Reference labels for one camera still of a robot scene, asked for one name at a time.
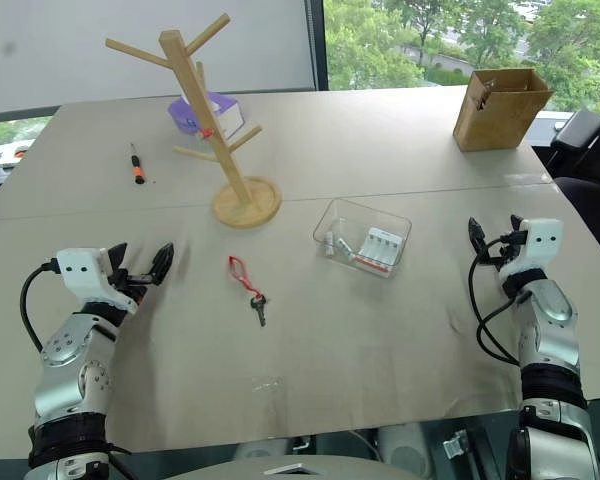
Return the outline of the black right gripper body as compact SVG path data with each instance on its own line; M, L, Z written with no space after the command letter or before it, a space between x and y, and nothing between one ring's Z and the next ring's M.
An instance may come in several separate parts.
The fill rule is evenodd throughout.
M497 270L500 270L506 263L519 255L521 247L525 243L526 234L522 231L501 235L491 242L485 241L483 233L474 233L473 247L476 252L476 263L494 266ZM500 244L499 254L492 256L489 251L498 244Z

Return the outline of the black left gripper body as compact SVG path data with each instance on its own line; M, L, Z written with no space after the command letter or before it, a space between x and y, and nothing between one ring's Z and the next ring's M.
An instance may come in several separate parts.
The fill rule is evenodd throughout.
M117 291L131 298L140 305L150 285L153 276L149 274L130 274L126 268L115 269L108 276L109 284Z

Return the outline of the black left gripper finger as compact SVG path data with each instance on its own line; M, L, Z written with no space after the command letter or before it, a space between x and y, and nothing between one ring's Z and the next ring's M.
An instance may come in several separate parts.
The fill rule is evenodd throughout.
M172 266L174 254L175 250L172 242L165 244L158 250L152 260L151 269L147 273L153 285L160 285L164 281Z
M108 259L111 265L112 273L115 274L117 272L123 271L126 272L126 269L122 266L125 254L127 250L127 243L122 242L113 247L110 247L107 250Z

